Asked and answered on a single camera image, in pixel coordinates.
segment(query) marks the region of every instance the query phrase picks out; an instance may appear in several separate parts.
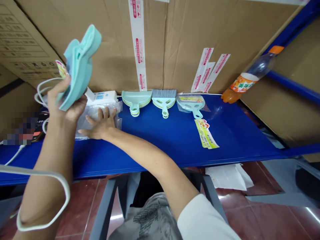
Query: orange soda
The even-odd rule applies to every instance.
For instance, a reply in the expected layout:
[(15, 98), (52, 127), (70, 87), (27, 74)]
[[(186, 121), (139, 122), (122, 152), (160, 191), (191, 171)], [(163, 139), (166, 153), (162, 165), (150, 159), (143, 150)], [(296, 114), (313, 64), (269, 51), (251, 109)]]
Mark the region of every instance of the orange soda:
[(243, 93), (270, 72), (274, 65), (275, 56), (283, 49), (284, 47), (281, 46), (273, 46), (267, 54), (260, 56), (256, 61), (247, 66), (233, 84), (224, 91), (221, 99), (225, 103), (235, 103)]

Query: blue metal shelf frame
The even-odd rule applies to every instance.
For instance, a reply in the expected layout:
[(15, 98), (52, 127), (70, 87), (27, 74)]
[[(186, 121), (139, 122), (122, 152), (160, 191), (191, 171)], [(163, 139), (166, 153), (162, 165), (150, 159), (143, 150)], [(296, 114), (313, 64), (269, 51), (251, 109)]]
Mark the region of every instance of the blue metal shelf frame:
[[(296, 38), (311, 22), (320, 15), (320, 0), (310, 0), (288, 26), (279, 34), (272, 44), (263, 53), (266, 54), (274, 45), (284, 46)], [(282, 84), (284, 87), (298, 93), (302, 97), (320, 105), (320, 94), (311, 89), (282, 76), (279, 73), (270, 71), (268, 77)], [(288, 157), (297, 155), (313, 154), (320, 152), (320, 144), (312, 144), (302, 147), (283, 150), (283, 154)]]

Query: paper tag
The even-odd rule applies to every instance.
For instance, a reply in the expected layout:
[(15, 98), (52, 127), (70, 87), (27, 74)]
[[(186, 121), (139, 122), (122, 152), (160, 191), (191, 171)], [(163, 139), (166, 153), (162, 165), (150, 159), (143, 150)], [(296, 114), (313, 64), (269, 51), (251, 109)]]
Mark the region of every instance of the paper tag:
[(204, 99), (202, 96), (179, 96), (181, 102), (190, 102), (190, 103), (202, 103)]
[(58, 66), (59, 73), (62, 78), (65, 78), (66, 75), (69, 75), (66, 66), (62, 62), (60, 62), (59, 60), (56, 60), (56, 64)]
[(144, 50), (143, 0), (128, 0), (132, 41), (140, 91), (147, 90)]
[(205, 119), (195, 119), (194, 121), (200, 135), (202, 146), (208, 149), (218, 148), (218, 144), (214, 141), (209, 131), (210, 125), (207, 121)]
[(217, 76), (219, 75), (221, 69), (223, 68), (223, 66), (226, 64), (227, 60), (229, 59), (231, 54), (222, 54), (216, 64), (216, 66), (214, 67), (211, 75), (209, 76), (209, 78), (207, 79), (206, 83), (205, 83), (205, 87), (203, 92), (208, 92), (209, 89), (211, 88), (213, 82), (216, 80)]
[(213, 67), (214, 67), (215, 64), (216, 64), (215, 62), (211, 62), (211, 63), (209, 62), (209, 63), (207, 64), (206, 70), (204, 71), (204, 74), (203, 74), (203, 76), (202, 76), (202, 78), (201, 78), (201, 82), (200, 82), (200, 86), (199, 86), (199, 91), (203, 91), (203, 90), (205, 89), (205, 87), (206, 87), (205, 82), (206, 82), (207, 79), (209, 78), (209, 76), (210, 76), (210, 74), (211, 74), (211, 72), (212, 72)]
[(196, 76), (195, 76), (193, 84), (192, 84), (191, 92), (200, 91), (201, 79), (205, 73), (205, 70), (206, 70), (207, 64), (211, 58), (212, 52), (213, 52), (213, 48), (204, 48), (203, 49), (200, 63), (198, 66), (198, 70), (197, 70)]

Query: wrist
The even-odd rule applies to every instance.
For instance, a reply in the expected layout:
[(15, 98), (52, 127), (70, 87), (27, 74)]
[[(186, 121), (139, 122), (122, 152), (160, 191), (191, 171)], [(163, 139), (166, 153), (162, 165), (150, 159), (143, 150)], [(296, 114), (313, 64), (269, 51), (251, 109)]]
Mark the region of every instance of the wrist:
[(54, 129), (54, 131), (66, 131), (66, 130), (76, 130), (77, 128), (77, 121), (69, 120), (66, 118), (59, 118), (59, 117), (51, 117), (49, 118), (48, 122), (48, 130)]
[(109, 127), (103, 132), (102, 139), (111, 142), (120, 132), (121, 131), (115, 127)]

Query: person's right hand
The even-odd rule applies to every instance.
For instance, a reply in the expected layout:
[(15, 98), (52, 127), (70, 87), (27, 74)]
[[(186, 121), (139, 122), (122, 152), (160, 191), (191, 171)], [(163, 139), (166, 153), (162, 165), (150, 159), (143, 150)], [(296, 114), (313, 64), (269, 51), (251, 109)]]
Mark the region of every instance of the person's right hand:
[(81, 129), (78, 130), (84, 136), (93, 139), (102, 139), (106, 135), (110, 128), (115, 128), (114, 126), (114, 116), (116, 115), (117, 109), (115, 108), (109, 117), (109, 109), (105, 107), (105, 112), (103, 114), (102, 109), (98, 109), (98, 121), (95, 121), (90, 116), (86, 115), (86, 119), (93, 126), (91, 130)]

